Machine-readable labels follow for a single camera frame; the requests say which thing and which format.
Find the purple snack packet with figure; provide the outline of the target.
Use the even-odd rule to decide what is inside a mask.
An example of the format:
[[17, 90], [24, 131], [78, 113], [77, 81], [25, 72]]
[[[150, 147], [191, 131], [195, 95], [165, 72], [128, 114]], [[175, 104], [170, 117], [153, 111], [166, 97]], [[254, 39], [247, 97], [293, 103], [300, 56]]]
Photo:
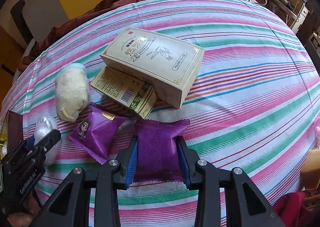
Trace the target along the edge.
[[118, 128], [127, 117], [106, 111], [102, 106], [91, 102], [91, 113], [80, 122], [70, 134], [69, 140], [83, 148], [95, 161], [103, 165], [108, 159], [108, 149]]

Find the cream rolled sock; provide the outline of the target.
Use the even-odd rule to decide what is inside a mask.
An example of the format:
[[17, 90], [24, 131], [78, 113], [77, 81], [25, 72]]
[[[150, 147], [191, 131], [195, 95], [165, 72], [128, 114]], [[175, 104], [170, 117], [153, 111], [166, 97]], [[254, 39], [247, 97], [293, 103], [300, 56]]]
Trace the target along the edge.
[[84, 65], [68, 64], [55, 79], [55, 106], [59, 120], [75, 122], [89, 105], [89, 83]]

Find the striped bed sheet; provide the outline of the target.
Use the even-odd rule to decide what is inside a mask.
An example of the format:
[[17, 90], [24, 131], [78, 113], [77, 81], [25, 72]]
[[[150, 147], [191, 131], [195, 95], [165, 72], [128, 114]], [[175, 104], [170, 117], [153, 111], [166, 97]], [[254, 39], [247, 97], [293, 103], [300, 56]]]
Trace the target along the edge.
[[102, 14], [43, 51], [2, 102], [33, 135], [56, 115], [55, 79], [71, 63], [88, 79], [100, 54], [127, 27], [204, 48], [200, 71], [180, 109], [159, 101], [149, 119], [188, 119], [187, 145], [217, 168], [242, 168], [270, 203], [298, 191], [308, 151], [317, 146], [319, 75], [296, 35], [274, 13], [241, 0], [146, 0]]

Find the wooden wardrobe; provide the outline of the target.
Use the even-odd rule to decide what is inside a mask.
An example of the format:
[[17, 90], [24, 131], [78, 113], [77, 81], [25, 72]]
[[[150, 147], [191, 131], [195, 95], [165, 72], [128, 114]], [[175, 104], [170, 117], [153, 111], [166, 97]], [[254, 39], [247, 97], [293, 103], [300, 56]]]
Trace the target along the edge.
[[1, 63], [1, 102], [12, 87], [15, 72], [24, 48], [20, 46], [4, 29], [0, 29], [0, 63]]

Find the small green medicine box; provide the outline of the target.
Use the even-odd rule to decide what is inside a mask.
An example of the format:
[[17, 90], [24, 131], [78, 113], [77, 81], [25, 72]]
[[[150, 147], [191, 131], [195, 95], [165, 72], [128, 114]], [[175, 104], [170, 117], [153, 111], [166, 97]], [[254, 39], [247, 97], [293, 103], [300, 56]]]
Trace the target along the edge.
[[91, 86], [143, 119], [149, 116], [157, 102], [152, 85], [108, 66], [99, 71]]

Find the beige medicine box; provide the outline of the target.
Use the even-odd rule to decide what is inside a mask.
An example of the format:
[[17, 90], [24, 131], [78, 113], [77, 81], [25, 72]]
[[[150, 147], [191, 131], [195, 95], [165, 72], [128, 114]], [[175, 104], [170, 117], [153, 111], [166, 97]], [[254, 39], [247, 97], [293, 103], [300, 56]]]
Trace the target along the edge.
[[203, 55], [200, 46], [128, 27], [100, 57], [107, 66], [153, 85], [162, 101], [179, 109], [199, 73]]

